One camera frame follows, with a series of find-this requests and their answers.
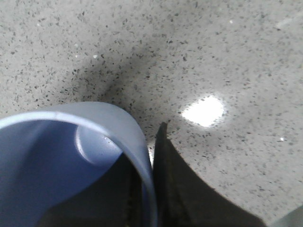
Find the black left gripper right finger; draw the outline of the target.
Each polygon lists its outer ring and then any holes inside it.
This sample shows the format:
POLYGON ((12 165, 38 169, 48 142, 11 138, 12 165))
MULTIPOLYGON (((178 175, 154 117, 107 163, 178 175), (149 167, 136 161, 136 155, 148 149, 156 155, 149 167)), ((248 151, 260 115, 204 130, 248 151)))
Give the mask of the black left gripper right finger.
POLYGON ((153 178, 160 227, 264 227, 259 217, 230 202, 206 184, 167 138, 156 135, 153 178))

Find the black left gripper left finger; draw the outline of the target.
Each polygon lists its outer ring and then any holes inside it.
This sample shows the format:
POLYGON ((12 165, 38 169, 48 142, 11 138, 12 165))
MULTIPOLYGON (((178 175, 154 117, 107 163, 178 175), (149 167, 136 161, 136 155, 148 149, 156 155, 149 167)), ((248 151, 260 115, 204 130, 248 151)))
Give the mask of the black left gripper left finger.
POLYGON ((49 209, 42 227, 140 227, 142 182, 125 155, 91 186, 49 209))

